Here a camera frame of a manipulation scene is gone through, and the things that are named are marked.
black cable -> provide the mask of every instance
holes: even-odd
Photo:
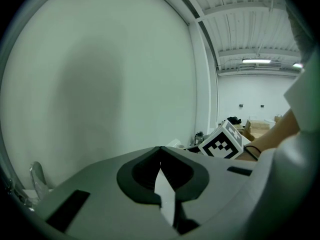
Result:
[[[224,64],[226,64],[227,62],[230,62],[230,61],[242,61],[244,60],[243,58],[233,58],[233,59],[228,59],[225,63],[223,64],[220,64],[220,65],[216,65],[215,68],[219,67],[219,66],[223,66]]]
[[[260,149],[259,148],[257,148],[256,146],[251,146],[251,145],[248,145],[248,146],[245,146],[246,148],[248,148],[248,147],[251,147],[251,148],[255,148],[256,150],[258,150],[259,151],[259,153],[261,154],[262,152],[260,151]]]

white curved wall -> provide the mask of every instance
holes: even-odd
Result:
[[[1,126],[25,187],[39,161],[51,186],[83,167],[193,137],[188,27],[163,0],[49,0],[8,59]]]

black bracelet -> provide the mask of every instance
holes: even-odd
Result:
[[[257,148],[256,146],[251,146],[251,145],[248,145],[248,146],[245,146],[246,148],[250,147],[250,148],[255,148],[256,150],[259,151],[259,153],[261,154],[262,152],[260,151],[259,148]]]
[[[253,159],[255,159],[256,161],[258,161],[258,157],[256,157],[254,154],[252,154],[252,153],[247,149],[247,147],[255,148],[256,150],[258,150],[258,151],[260,152],[260,154],[261,154],[261,151],[260,151],[258,148],[256,148],[255,146],[244,146],[244,147],[243,147],[243,149],[244,149],[245,152],[247,152],[250,156],[252,156]]]

ceiling light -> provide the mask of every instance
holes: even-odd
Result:
[[[255,66],[255,70],[280,70],[279,67]]]
[[[303,65],[300,64],[300,63],[294,63],[294,64],[293,64],[293,67],[295,67],[295,68],[301,68],[301,69],[302,69]]]
[[[242,60],[242,63],[270,63],[270,62],[271,62],[271,59],[259,59],[259,58]]]

black slot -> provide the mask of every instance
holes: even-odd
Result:
[[[72,195],[60,205],[54,214],[46,220],[46,223],[64,233],[89,195],[90,193],[85,191],[74,191]]]
[[[187,184],[194,176],[193,168],[177,157],[161,149],[161,169],[170,186],[176,192],[177,189]]]
[[[245,175],[245,176],[250,176],[252,173],[252,170],[243,169],[243,168],[234,167],[234,166],[229,167],[227,169],[227,171],[235,173],[235,174]]]
[[[133,167],[132,177],[142,187],[155,192],[159,170],[160,158],[155,152]]]

